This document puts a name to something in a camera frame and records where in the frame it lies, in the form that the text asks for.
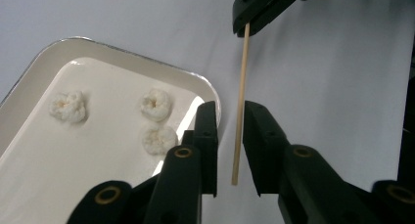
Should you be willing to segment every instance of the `white tabletop surface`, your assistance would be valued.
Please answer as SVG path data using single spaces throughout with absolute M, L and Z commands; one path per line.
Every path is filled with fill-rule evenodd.
M 234 0 L 0 0 L 0 99 L 50 43 L 83 36 L 206 77 L 219 94 L 218 196 L 203 223 L 283 223 L 259 198 L 244 151 L 231 186 L 243 40 Z M 297 1 L 251 39 L 246 99 L 290 142 L 317 149 L 349 183 L 395 179 L 415 0 Z

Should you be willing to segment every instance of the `white table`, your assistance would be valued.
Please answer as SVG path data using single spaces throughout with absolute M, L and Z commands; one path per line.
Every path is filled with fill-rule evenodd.
M 71 36 L 196 72 L 222 103 L 218 196 L 204 197 L 203 223 L 283 223 L 277 196 L 256 195 L 244 152 L 239 186 L 230 185 L 243 42 L 232 33 L 233 1 L 0 0 L 0 99 L 42 48 Z M 246 98 L 347 182 L 370 190 L 395 179 L 414 4 L 297 1 L 252 38 Z

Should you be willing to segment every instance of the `white tray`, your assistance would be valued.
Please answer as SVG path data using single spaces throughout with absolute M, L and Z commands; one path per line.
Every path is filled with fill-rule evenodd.
M 216 101 L 219 122 L 218 96 L 199 75 L 86 38 L 45 48 L 0 106 L 0 223 L 65 223 L 99 183 L 136 186 L 151 177 L 163 157 L 141 146 L 150 121 L 139 100 L 152 88 L 171 97 L 163 124 L 179 140 L 202 102 Z M 84 93 L 86 120 L 52 117 L 51 99 L 74 90 Z

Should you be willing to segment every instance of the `wooden stick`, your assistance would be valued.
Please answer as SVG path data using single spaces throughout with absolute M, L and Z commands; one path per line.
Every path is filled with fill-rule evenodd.
M 248 45 L 250 41 L 250 24 L 245 25 L 244 50 L 242 53 L 241 79 L 239 83 L 238 115 L 236 119 L 235 154 L 232 172 L 232 185 L 238 185 L 239 157 L 241 153 L 242 122 L 244 116 L 245 76 L 247 72 Z

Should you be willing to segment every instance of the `wooden skewer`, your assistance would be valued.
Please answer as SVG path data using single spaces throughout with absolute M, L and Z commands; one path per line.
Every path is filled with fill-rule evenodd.
M 245 25 L 244 50 L 242 53 L 241 79 L 239 83 L 238 115 L 236 119 L 235 154 L 232 172 L 232 185 L 238 185 L 239 157 L 241 153 L 242 122 L 244 115 L 245 76 L 247 72 L 248 45 L 250 41 L 250 24 Z

